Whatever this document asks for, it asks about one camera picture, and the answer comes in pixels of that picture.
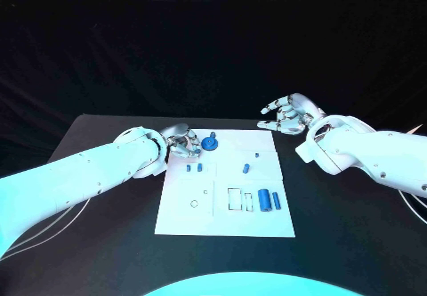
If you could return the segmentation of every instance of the black backdrop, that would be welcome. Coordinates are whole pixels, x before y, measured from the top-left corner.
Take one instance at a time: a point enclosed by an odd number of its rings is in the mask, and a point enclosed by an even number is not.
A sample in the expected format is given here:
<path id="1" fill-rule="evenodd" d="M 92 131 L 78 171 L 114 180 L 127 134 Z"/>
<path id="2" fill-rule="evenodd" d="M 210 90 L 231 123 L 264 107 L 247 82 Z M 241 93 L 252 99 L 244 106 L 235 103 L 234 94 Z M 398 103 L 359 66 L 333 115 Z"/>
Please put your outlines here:
<path id="1" fill-rule="evenodd" d="M 0 22 L 1 176 L 82 113 L 261 118 L 300 92 L 379 130 L 427 123 L 423 1 L 1 1 Z"/>

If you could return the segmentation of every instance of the white cable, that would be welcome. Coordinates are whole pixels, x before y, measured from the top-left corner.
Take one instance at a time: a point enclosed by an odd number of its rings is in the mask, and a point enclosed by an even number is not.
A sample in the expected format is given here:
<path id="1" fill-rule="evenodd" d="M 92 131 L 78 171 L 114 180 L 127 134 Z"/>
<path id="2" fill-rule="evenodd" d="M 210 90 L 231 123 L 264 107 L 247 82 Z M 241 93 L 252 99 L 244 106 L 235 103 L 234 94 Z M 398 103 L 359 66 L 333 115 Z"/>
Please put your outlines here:
<path id="1" fill-rule="evenodd" d="M 423 203 L 423 201 L 420 200 L 420 198 L 414 194 L 411 194 L 411 196 L 415 198 L 415 200 L 423 205 L 423 207 L 427 208 L 427 204 Z"/>
<path id="2" fill-rule="evenodd" d="M 73 206 L 71 208 L 68 208 L 68 210 L 62 213 L 62 215 L 58 217 L 58 219 L 45 227 L 45 229 L 34 236 L 32 236 L 29 239 L 26 239 L 23 242 L 20 242 L 17 245 L 11 246 L 6 252 L 11 251 L 14 248 L 17 248 L 20 245 L 23 245 L 32 239 L 34 239 L 55 225 L 55 223 L 60 220 L 60 218 L 66 215 L 66 213 L 71 211 L 72 208 L 73 208 Z"/>
<path id="3" fill-rule="evenodd" d="M 3 261 L 6 258 L 9 258 L 9 257 L 11 257 L 13 255 L 16 255 L 16 254 L 19 254 L 20 252 L 23 252 L 23 251 L 26 251 L 26 250 L 29 250 L 30 248 L 34 248 L 37 245 L 40 245 L 43 242 L 47 242 L 68 227 L 69 227 L 69 224 L 73 222 L 73 220 L 78 218 L 78 215 L 82 213 L 82 211 L 84 211 L 84 209 L 85 209 L 85 207 L 86 207 L 86 204 L 89 203 L 89 200 L 91 199 L 88 199 L 86 200 L 86 203 L 85 203 L 85 205 L 82 206 L 82 209 L 79 210 L 79 212 L 78 212 L 78 214 L 76 214 L 76 216 L 73 217 L 73 219 L 69 221 L 69 223 L 68 223 L 68 225 L 65 225 L 65 227 L 53 234 L 53 236 L 50 236 L 46 240 L 43 240 L 42 242 L 39 242 L 37 244 L 34 244 L 34 245 L 32 245 L 30 247 L 27 247 L 27 248 L 24 248 L 24 249 L 21 249 L 21 250 L 19 250 L 17 252 L 14 252 L 14 253 L 11 253 L 10 255 L 7 255 L 6 257 L 3 257 L 1 259 L 0 259 L 0 261 Z"/>
<path id="4" fill-rule="evenodd" d="M 414 214 L 417 215 L 417 217 L 421 219 L 421 221 L 427 224 L 427 221 L 423 219 L 423 217 L 420 216 L 420 214 L 417 213 L 417 211 L 414 210 L 414 208 L 411 207 L 410 203 L 407 202 L 405 196 L 402 195 L 402 192 L 398 190 L 399 195 L 402 196 L 402 200 L 407 203 L 407 206 L 410 207 L 411 211 L 414 212 Z"/>

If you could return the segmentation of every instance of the blue object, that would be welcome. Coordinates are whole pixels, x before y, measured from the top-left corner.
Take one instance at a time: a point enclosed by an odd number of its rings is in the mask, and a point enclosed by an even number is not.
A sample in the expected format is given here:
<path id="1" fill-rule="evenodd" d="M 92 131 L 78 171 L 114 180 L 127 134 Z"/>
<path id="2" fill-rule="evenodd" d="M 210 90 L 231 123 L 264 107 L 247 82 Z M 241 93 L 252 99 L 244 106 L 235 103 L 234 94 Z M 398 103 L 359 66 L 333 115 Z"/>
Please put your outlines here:
<path id="1" fill-rule="evenodd" d="M 245 164 L 245 167 L 242 168 L 242 173 L 247 174 L 248 171 L 249 171 L 249 165 Z"/>
<path id="2" fill-rule="evenodd" d="M 280 207 L 278 195 L 275 192 L 272 193 L 272 200 L 274 200 L 275 210 L 280 210 L 281 207 Z"/>
<path id="3" fill-rule="evenodd" d="M 206 151 L 213 151 L 218 148 L 218 140 L 215 139 L 215 137 L 216 137 L 216 134 L 212 132 L 210 137 L 206 137 L 202 140 L 202 148 Z"/>
<path id="4" fill-rule="evenodd" d="M 196 276 L 161 287 L 147 296 L 189 295 L 189 291 L 192 295 L 360 296 L 324 282 L 275 273 L 215 273 Z"/>
<path id="5" fill-rule="evenodd" d="M 267 189 L 258 190 L 258 198 L 260 198 L 260 209 L 261 212 L 271 211 L 271 201 L 270 201 L 270 192 Z"/>

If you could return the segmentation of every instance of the robotic hand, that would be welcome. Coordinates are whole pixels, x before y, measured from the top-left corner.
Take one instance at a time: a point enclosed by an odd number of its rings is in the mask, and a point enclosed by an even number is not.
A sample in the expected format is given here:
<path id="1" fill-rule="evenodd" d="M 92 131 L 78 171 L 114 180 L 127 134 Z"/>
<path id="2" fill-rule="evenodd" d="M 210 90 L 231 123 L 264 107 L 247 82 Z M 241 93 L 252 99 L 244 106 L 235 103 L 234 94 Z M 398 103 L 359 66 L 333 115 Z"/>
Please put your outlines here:
<path id="1" fill-rule="evenodd" d="M 200 141 L 184 123 L 160 132 L 131 128 L 111 144 L 0 179 L 0 257 L 40 220 L 131 177 L 160 174 L 167 148 L 179 157 L 199 157 Z"/>
<path id="2" fill-rule="evenodd" d="M 309 127 L 296 148 L 306 162 L 314 160 L 332 175 L 358 167 L 379 184 L 427 197 L 427 137 L 375 131 L 358 118 L 327 116 L 301 94 L 271 102 L 261 113 L 275 108 L 277 121 L 261 121 L 258 127 L 293 135 Z"/>

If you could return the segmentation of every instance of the black table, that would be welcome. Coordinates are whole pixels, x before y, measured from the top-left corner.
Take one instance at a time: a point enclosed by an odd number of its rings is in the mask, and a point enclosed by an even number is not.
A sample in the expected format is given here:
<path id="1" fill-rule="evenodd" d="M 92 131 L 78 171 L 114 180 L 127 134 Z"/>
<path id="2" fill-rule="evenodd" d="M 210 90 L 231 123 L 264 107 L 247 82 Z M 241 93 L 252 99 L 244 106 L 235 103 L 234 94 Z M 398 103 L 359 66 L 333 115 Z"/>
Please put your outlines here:
<path id="1" fill-rule="evenodd" d="M 160 130 L 180 122 L 192 128 L 257 129 L 255 120 L 82 115 L 50 161 L 109 143 L 127 128 Z M 425 295 L 427 225 L 397 190 L 355 168 L 326 174 L 296 154 L 304 137 L 272 137 L 296 238 L 154 235 L 161 173 L 102 193 L 53 240 L 0 262 L 0 294 L 141 295 L 195 276 L 260 271 L 365 295 Z"/>

